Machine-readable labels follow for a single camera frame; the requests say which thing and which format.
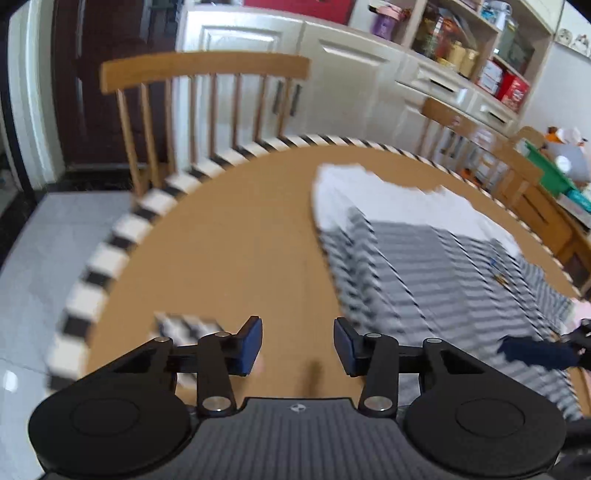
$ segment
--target purple bottle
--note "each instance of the purple bottle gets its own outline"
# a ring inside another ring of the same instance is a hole
[[[404,11],[396,5],[384,5],[378,8],[378,15],[375,18],[371,33],[386,40],[392,39],[394,27],[403,20]]]

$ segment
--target red box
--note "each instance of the red box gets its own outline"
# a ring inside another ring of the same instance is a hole
[[[517,75],[506,72],[499,91],[496,93],[496,97],[503,105],[506,105],[514,112],[518,112],[529,89],[530,84],[525,80],[520,79]]]

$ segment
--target dark blue cloth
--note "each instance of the dark blue cloth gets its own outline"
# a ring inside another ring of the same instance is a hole
[[[547,370],[565,370],[579,363],[579,356],[571,346],[532,337],[506,336],[497,351],[504,353],[509,362],[520,360],[526,365],[540,365]]]

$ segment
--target gray striped cloth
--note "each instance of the gray striped cloth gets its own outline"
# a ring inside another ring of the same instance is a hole
[[[347,232],[321,231],[320,240],[343,314],[359,333],[383,333],[411,346],[442,338],[544,395],[565,419],[582,417],[565,372],[509,363],[496,353],[505,335],[548,339],[566,320],[570,299],[545,283],[539,267],[513,258],[496,240],[370,222],[357,209],[349,211],[349,225]],[[494,279],[497,271],[508,288]],[[419,394],[417,375],[400,375],[399,405]]]

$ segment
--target cabinet handle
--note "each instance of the cabinet handle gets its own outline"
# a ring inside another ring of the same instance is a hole
[[[449,88],[448,86],[439,83],[437,80],[429,79],[429,82],[431,82],[434,85],[437,85],[438,87],[441,87],[444,90],[447,90],[449,93],[456,93],[456,91],[453,88]]]
[[[503,119],[502,119],[500,116],[497,116],[497,115],[495,115],[495,114],[494,114],[494,113],[492,113],[492,112],[487,112],[487,113],[488,113],[488,114],[489,114],[491,117],[493,117],[495,120],[498,120],[499,122],[501,122],[503,125],[505,125],[505,124],[506,124],[506,122],[505,122],[505,121],[504,121],[504,120],[503,120]]]
[[[294,116],[297,112],[297,105],[300,101],[301,85],[298,83],[295,86],[294,98],[291,101],[290,116]]]
[[[277,90],[275,90],[275,100],[273,100],[273,115],[279,113],[279,102],[281,101],[281,91],[283,90],[283,82],[281,80],[277,81]]]

